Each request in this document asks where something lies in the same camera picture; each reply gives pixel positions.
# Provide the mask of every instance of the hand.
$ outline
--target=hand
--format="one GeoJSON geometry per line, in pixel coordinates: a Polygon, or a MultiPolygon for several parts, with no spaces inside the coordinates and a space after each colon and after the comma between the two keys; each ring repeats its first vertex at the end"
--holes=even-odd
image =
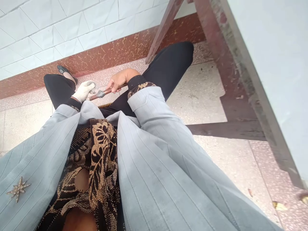
{"type": "Polygon", "coordinates": [[[85,81],[80,84],[77,91],[72,95],[76,99],[78,99],[79,102],[83,102],[88,97],[89,93],[94,94],[98,90],[98,86],[95,82],[89,80],[85,81]]]}
{"type": "Polygon", "coordinates": [[[119,92],[121,88],[118,89],[118,87],[124,83],[127,83],[132,77],[135,77],[136,75],[140,75],[140,73],[135,69],[127,68],[121,70],[120,72],[116,73],[111,77],[106,89],[112,87],[111,89],[112,93],[119,92]]]}

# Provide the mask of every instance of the white wall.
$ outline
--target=white wall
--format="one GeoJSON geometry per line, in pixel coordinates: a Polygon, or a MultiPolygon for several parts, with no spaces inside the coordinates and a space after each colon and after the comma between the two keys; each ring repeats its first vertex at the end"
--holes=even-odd
{"type": "Polygon", "coordinates": [[[308,182],[308,1],[228,3],[301,178],[308,182]]]}
{"type": "MultiPolygon", "coordinates": [[[[0,80],[160,24],[168,0],[0,0],[0,80]]],[[[176,18],[195,13],[184,0],[176,18]]]]}

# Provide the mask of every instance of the white glove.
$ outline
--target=white glove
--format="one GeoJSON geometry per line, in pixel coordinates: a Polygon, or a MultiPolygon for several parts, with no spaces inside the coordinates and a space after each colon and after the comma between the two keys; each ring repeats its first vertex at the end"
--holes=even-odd
{"type": "Polygon", "coordinates": [[[89,80],[81,83],[77,91],[72,96],[78,99],[78,101],[82,103],[83,101],[86,100],[89,93],[95,94],[97,90],[98,90],[97,84],[89,80]]]}

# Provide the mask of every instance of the gray pinstripe blazer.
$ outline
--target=gray pinstripe blazer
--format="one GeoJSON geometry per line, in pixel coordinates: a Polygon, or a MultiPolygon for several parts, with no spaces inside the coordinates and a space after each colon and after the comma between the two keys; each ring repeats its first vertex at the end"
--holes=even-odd
{"type": "MultiPolygon", "coordinates": [[[[245,197],[170,111],[159,87],[129,100],[137,119],[117,112],[118,166],[127,230],[280,230],[245,197]]],[[[34,230],[59,182],[78,124],[101,118],[60,105],[41,130],[0,159],[0,231],[34,230]],[[10,200],[20,177],[31,183],[10,200]]]]}

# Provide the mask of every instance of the red marble baseboard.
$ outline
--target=red marble baseboard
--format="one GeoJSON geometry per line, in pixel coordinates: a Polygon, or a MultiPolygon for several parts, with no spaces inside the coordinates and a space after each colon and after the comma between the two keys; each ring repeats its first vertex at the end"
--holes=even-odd
{"type": "MultiPolygon", "coordinates": [[[[120,38],[113,42],[63,58],[0,81],[0,99],[44,86],[45,74],[58,73],[57,65],[65,66],[72,75],[80,77],[102,69],[128,63],[147,56],[158,26],[120,38]]],[[[159,49],[180,42],[205,40],[197,14],[173,21],[159,49]]]]}

